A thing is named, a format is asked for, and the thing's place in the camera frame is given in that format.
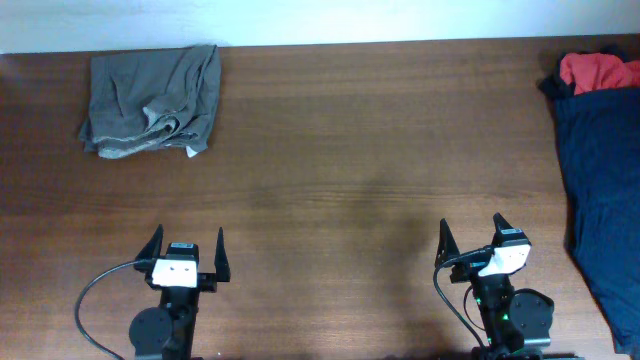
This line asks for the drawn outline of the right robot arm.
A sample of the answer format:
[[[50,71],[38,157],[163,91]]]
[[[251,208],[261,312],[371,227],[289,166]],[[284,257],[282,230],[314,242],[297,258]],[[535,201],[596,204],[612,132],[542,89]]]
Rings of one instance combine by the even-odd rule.
[[[542,359],[551,343],[554,302],[529,288],[515,289],[510,277],[526,266],[532,244],[523,230],[501,214],[493,215],[490,244],[462,253],[445,219],[439,222],[439,243],[433,283],[445,305],[478,342],[473,359]],[[479,310],[486,338],[481,339],[466,314],[442,291],[439,273],[449,269],[450,282],[468,284]]]

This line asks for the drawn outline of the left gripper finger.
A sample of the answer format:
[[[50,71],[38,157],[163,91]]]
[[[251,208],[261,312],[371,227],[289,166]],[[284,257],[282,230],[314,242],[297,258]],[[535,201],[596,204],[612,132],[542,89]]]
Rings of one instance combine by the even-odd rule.
[[[149,272],[153,269],[155,261],[160,256],[163,236],[164,228],[162,224],[159,224],[151,236],[151,239],[135,257],[136,263],[134,264],[134,269],[136,271]]]
[[[216,240],[216,253],[214,258],[215,277],[217,282],[230,282],[231,281],[231,269],[226,254],[224,243],[224,230],[219,228],[217,240]]]

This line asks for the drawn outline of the navy blue garment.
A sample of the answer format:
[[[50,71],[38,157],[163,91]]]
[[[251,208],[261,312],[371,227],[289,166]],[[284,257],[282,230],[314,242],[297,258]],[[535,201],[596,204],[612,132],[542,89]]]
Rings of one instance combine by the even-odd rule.
[[[555,103],[558,159],[573,211],[569,251],[617,353],[639,356],[639,91]]]

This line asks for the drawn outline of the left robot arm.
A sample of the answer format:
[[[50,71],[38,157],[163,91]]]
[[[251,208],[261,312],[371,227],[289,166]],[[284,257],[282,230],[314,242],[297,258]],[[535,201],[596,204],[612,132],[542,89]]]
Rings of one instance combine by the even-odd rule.
[[[213,273],[199,270],[196,244],[172,242],[162,253],[163,236],[158,226],[135,258],[134,269],[160,293],[160,300],[134,317],[129,340],[136,359],[191,360],[200,294],[215,293],[218,284],[231,280],[224,231],[217,234]]]

